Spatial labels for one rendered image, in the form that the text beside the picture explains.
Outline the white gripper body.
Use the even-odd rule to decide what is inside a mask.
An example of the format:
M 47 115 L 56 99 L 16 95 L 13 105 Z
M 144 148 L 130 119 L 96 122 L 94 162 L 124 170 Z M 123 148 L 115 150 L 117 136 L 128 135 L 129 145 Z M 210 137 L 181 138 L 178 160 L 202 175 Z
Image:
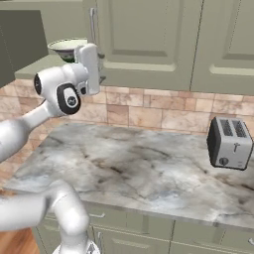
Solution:
M 84 81 L 77 87 L 81 95 L 94 95 L 100 91 L 99 87 L 99 67 L 97 46 L 86 44 L 78 46 L 75 51 L 75 60 L 83 67 Z

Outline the silver and black toaster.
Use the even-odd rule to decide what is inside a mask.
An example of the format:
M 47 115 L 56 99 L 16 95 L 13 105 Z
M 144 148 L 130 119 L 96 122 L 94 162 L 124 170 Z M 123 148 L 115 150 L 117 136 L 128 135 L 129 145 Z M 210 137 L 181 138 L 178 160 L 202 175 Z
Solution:
M 215 168 L 245 171 L 254 142 L 240 118 L 215 116 L 206 138 L 210 163 Z

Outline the open green cabinet door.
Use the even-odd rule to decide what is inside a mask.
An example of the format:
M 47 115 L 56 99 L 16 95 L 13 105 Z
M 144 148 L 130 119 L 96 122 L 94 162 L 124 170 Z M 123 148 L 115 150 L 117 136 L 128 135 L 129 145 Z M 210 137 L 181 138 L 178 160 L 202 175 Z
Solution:
M 48 54 L 39 10 L 0 10 L 0 88 L 15 72 Z

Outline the narrow green base cabinet door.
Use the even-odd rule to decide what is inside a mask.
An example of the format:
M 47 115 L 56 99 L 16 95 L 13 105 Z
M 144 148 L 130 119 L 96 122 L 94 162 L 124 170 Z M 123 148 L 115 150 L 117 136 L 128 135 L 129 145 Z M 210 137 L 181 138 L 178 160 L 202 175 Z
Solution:
M 46 216 L 38 226 L 32 228 L 32 233 L 40 254 L 53 254 L 61 244 L 59 224 L 54 216 Z

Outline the wide green drawer front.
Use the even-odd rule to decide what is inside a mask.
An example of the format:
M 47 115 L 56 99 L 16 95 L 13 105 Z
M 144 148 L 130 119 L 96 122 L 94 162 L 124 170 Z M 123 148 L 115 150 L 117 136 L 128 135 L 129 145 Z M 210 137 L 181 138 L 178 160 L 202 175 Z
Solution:
M 83 204 L 87 213 L 105 213 L 103 218 L 90 217 L 90 224 L 120 231 L 133 232 L 163 240 L 171 239 L 172 221 L 134 209 L 92 202 Z

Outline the green and white bowl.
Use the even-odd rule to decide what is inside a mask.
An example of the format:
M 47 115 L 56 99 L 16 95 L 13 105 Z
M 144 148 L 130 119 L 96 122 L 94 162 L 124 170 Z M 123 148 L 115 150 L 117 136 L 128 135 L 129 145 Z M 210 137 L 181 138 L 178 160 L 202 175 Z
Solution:
M 48 49 L 57 53 L 66 63 L 74 63 L 74 49 L 87 43 L 87 38 L 62 39 L 48 44 Z

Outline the green wall cabinet carcass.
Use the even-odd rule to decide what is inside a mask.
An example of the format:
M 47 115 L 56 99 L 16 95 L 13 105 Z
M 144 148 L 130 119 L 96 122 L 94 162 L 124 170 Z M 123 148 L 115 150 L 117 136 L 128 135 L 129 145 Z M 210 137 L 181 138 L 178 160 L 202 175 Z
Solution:
M 0 10 L 39 10 L 41 12 L 47 47 L 62 39 L 88 38 L 90 36 L 88 9 L 95 0 L 0 0 Z M 37 71 L 64 64 L 48 49 L 45 57 L 17 70 L 16 78 L 32 78 Z

